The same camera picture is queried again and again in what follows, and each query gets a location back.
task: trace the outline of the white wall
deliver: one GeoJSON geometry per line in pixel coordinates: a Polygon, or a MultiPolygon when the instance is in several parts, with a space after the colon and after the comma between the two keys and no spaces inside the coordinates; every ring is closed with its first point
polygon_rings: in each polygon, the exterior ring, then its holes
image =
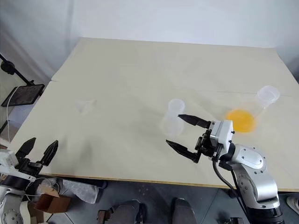
{"type": "Polygon", "coordinates": [[[275,47],[299,77],[298,23],[298,0],[1,0],[0,52],[46,82],[80,36],[275,47]]]}

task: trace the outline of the gray floor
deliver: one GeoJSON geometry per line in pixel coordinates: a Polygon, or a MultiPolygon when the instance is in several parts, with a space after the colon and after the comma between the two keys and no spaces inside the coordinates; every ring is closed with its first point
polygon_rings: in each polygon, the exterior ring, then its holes
{"type": "MultiPolygon", "coordinates": [[[[243,217],[248,224],[237,200],[231,199],[222,189],[111,181],[100,193],[96,204],[85,203],[65,189],[61,193],[72,198],[71,204],[66,213],[54,214],[49,224],[96,224],[98,210],[106,210],[131,199],[138,199],[147,205],[146,223],[170,224],[174,197],[185,198],[190,203],[199,224],[220,224],[229,217],[243,217]]],[[[285,194],[280,195],[285,221],[287,224],[298,224],[299,216],[286,205],[286,197],[285,194]]]]}

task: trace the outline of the white table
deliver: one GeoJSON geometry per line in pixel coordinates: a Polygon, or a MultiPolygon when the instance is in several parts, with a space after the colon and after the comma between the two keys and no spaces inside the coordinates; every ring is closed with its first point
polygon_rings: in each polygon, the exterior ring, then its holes
{"type": "MultiPolygon", "coordinates": [[[[299,191],[299,86],[275,50],[83,38],[53,77],[10,149],[31,137],[36,161],[54,140],[59,148],[47,175],[225,187],[212,163],[178,155],[165,142],[193,150],[203,128],[185,125],[171,139],[159,125],[180,98],[185,113],[222,119],[264,85],[281,91],[257,129],[233,141],[256,146],[280,190],[299,191]],[[78,103],[91,101],[81,112],[78,103]]],[[[222,174],[232,182],[230,173],[222,174]]]]}

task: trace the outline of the transparent cup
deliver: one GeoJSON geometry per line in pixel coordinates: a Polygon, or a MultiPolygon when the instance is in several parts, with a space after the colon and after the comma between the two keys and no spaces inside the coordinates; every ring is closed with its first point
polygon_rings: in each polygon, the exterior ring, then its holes
{"type": "Polygon", "coordinates": [[[176,137],[184,130],[184,121],[178,117],[185,110],[185,103],[181,99],[172,99],[168,103],[168,111],[161,122],[162,132],[169,137],[176,137]]]}
{"type": "Polygon", "coordinates": [[[241,108],[230,111],[226,118],[233,121],[235,131],[252,132],[256,127],[256,118],[279,97],[278,89],[269,85],[264,86],[257,92],[253,100],[246,102],[241,108]]]}

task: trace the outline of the table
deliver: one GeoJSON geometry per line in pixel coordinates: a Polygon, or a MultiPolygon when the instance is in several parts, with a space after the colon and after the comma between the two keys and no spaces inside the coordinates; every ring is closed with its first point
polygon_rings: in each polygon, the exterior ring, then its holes
{"type": "Polygon", "coordinates": [[[43,174],[225,187],[208,158],[195,164],[166,144],[193,150],[205,131],[186,124],[180,136],[165,136],[167,104],[180,98],[187,114],[223,119],[269,84],[281,98],[233,142],[259,148],[279,189],[299,191],[299,86],[274,49],[82,38],[52,80],[9,147],[36,137],[36,161],[59,140],[43,174]]]}

